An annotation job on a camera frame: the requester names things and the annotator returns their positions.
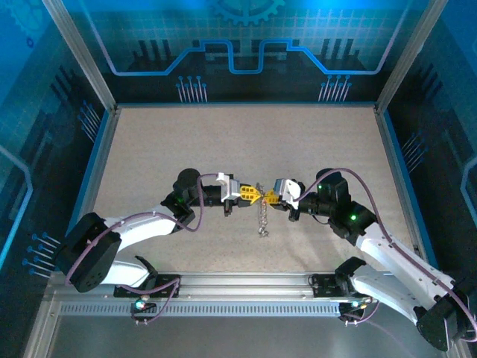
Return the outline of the blue table edge strip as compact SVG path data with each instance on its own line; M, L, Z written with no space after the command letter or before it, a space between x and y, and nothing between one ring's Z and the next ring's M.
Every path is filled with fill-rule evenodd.
M342 102L316 102L316 101L289 101L289 102L200 102L200 103L120 103L117 105L118 109L140 109L140 108L206 108L206 107L278 107L278 106L292 106L292 107L371 107L376 106L372 101L342 101Z

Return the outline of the grey metal front tray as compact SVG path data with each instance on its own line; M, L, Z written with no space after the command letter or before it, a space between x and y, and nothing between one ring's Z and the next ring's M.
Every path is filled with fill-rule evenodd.
M48 358L444 358L390 315L347 327L330 318L63 317Z

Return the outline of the aluminium table side rail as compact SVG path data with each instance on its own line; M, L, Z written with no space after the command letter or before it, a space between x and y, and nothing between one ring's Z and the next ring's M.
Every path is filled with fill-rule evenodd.
M80 217L91 211L95 205L120 114L121 110L117 108L101 120L98 136L93 145L78 199L69 222L68 229L70 230ZM29 273L45 277L47 284L27 340L25 352L21 358L48 357L63 308L63 299L58 295L65 288L60 282L63 274L54 267L51 258L54 249L58 246L57 240L49 238L47 233L40 236L35 235L34 238L38 239L40 243L30 250L33 258L30 261L32 266Z
M373 112L397 188L399 202L413 248L417 249L417 253L427 263L438 269L439 265L430 240L429 231L427 230L391 118L387 111L379 113L376 109L373 109Z

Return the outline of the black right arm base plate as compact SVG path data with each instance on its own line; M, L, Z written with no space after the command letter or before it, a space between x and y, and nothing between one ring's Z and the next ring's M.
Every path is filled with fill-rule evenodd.
M308 285L315 298L364 298L351 284L348 276L337 274L311 274Z

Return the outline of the aluminium mounting rail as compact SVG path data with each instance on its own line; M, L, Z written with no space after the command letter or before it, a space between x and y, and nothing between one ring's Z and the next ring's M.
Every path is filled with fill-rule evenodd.
M313 298L307 273L188 272L181 274L181 299L193 301L300 301Z

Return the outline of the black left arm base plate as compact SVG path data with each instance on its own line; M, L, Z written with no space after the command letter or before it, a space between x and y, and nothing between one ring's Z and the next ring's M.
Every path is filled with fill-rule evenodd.
M151 298L167 298L173 291L174 285L178 286L172 295L177 298L180 290L181 276L178 274L158 274L157 276L149 275L145 282L139 287L125 289L122 286L116 286L113 292L114 298L138 298L139 296L148 295Z

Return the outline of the aluminium frame post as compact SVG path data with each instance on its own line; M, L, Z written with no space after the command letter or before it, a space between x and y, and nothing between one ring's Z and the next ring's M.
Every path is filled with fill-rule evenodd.
M448 4L448 1L449 0L429 0L426 9L423 11L423 14L403 49L396 66L391 72L378 97L375 105L376 115L383 115L388 108L388 105L397 93L397 90L417 58L417 55L422 51L426 40L439 20L445 6Z
M116 101L104 80L91 52L83 40L63 0L42 0L70 51L78 62L89 84L109 114L115 113Z

